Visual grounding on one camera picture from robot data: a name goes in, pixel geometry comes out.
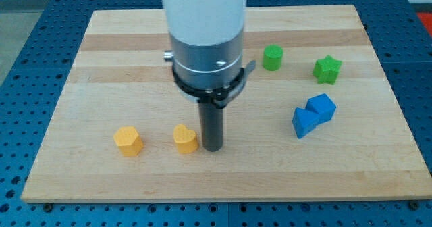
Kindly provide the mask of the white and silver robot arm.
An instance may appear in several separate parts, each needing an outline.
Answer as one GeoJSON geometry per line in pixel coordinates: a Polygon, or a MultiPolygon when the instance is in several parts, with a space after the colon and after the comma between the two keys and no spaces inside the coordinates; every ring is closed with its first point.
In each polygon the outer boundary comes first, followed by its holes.
{"type": "Polygon", "coordinates": [[[223,109],[254,65],[242,67],[246,0],[162,0],[177,86],[223,109]]]}

